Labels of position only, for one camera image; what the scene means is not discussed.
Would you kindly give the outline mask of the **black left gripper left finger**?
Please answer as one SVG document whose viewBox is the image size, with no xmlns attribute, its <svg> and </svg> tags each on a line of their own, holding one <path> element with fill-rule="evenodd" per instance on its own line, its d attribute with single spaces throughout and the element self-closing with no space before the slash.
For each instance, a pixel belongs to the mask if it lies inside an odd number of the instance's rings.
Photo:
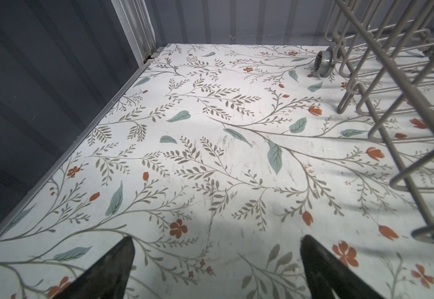
<svg viewBox="0 0 434 299">
<path fill-rule="evenodd" d="M 126 292 L 135 247 L 123 238 L 95 264 L 56 295 L 58 299 L 122 299 Z"/>
</svg>

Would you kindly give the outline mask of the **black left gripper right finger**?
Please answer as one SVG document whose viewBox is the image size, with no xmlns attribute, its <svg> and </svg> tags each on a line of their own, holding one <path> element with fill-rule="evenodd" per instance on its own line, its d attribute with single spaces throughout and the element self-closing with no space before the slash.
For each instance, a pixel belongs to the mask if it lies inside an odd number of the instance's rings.
<svg viewBox="0 0 434 299">
<path fill-rule="evenodd" d="M 300 256 L 313 299 L 382 297 L 311 235 L 305 235 L 301 239 Z"/>
</svg>

